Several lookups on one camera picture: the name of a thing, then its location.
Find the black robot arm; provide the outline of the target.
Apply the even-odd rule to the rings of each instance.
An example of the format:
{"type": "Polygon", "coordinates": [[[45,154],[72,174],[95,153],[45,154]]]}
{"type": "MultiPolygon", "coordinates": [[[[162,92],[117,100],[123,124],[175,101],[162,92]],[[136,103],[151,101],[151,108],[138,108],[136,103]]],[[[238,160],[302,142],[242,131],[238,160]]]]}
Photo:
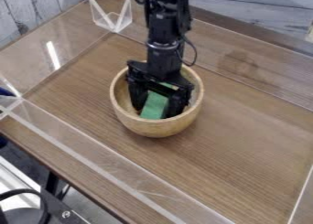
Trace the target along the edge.
{"type": "Polygon", "coordinates": [[[144,6],[148,29],[147,61],[127,61],[127,83],[131,103],[142,111],[148,100],[148,92],[164,96],[167,103],[163,118],[183,113],[190,103],[194,84],[180,74],[182,66],[192,66],[183,60],[184,44],[196,50],[186,37],[191,30],[191,11],[188,0],[135,0],[144,6]]]}

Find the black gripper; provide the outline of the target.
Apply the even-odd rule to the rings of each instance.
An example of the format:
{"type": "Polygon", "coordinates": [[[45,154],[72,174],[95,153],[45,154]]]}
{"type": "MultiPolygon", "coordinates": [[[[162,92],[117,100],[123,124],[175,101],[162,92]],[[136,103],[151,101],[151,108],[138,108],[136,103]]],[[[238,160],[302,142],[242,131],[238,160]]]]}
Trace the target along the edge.
{"type": "Polygon", "coordinates": [[[183,78],[182,55],[184,42],[176,40],[172,43],[158,44],[147,43],[147,60],[128,60],[127,82],[134,108],[143,109],[148,88],[156,87],[160,82],[178,86],[178,90],[170,96],[164,108],[164,117],[171,118],[182,114],[184,107],[188,105],[194,85],[183,78]]]}

